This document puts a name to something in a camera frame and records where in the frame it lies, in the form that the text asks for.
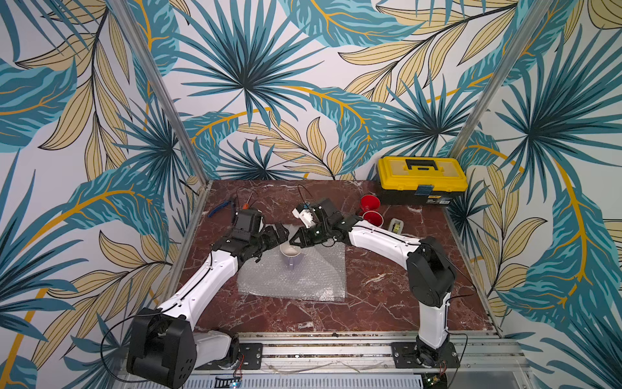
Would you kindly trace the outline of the clear bubble wrap sheet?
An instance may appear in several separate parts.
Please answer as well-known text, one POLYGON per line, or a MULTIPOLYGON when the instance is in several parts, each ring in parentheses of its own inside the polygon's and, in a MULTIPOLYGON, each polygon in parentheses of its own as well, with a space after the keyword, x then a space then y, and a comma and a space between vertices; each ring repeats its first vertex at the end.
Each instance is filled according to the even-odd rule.
POLYGON ((289 268, 280 258, 280 246, 259 261, 249 260, 237 274, 238 292, 259 297, 342 302, 347 295, 345 245, 328 243, 302 249, 303 259, 289 268))

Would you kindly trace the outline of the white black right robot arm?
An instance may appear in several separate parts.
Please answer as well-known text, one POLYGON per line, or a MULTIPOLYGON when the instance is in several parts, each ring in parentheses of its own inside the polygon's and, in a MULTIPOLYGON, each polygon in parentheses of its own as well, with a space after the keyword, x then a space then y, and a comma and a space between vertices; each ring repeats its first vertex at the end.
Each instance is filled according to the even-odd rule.
POLYGON ((332 240, 366 249, 403 267, 411 294, 419 302, 420 325, 413 350, 399 356, 427 368, 459 366, 447 319, 456 268, 435 238, 403 237, 363 217, 345 216, 330 199, 300 204, 293 215, 303 224, 289 241, 293 246, 306 248, 332 240))

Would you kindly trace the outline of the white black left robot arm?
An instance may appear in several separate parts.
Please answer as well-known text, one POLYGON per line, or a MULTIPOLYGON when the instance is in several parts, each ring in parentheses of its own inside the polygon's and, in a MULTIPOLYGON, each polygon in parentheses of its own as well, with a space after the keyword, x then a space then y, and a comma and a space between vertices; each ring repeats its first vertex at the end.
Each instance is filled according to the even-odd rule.
POLYGON ((130 328, 128 373, 168 388, 180 388, 197 367, 223 368, 241 362, 239 341, 227 332, 194 333, 197 322, 217 292, 244 263, 288 241, 280 223, 266 225, 262 212, 236 212, 233 224, 213 245, 203 265, 168 300, 142 309, 130 328))

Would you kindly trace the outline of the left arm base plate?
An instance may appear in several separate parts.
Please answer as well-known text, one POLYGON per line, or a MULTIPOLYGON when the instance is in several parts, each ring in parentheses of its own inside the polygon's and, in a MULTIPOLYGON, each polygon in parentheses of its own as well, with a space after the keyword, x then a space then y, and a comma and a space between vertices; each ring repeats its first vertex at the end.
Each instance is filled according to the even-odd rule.
POLYGON ((232 371, 239 368, 243 371, 259 371, 262 367, 263 344, 243 343, 230 347, 225 358, 197 364, 198 371, 232 371))

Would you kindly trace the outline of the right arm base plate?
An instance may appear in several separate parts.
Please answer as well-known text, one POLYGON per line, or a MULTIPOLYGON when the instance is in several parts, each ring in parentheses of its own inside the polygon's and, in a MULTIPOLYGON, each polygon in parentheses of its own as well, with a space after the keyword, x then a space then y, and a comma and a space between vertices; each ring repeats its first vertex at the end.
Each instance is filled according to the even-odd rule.
POLYGON ((390 353, 397 369, 445 369, 460 367, 455 345, 448 340, 438 349, 425 343, 394 342, 390 353))

